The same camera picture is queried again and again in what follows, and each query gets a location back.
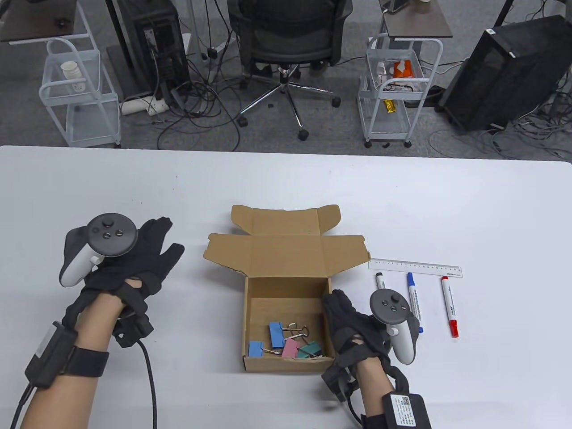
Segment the person's left hand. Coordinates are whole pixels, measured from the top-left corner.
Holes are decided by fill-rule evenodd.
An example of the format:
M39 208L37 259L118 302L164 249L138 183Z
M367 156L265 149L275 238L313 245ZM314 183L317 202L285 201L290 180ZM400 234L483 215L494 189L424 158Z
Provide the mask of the person's left hand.
M165 237L171 227L169 217L148 220L138 230L133 249L124 255L105 259L98 268L86 276L82 293L97 290L116 294L128 279L140 280L142 285L135 290L142 299L157 294L163 280L179 262L185 251L182 244L173 243L163 251Z

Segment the person's right hand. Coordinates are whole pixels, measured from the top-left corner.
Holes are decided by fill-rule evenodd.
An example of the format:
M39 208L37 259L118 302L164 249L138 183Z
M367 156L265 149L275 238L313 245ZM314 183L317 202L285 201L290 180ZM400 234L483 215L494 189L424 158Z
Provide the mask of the person's right hand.
M323 309L337 366L349 368L368 358L379 358L383 365L391 363L386 325L356 311L345 292L333 290L325 295Z

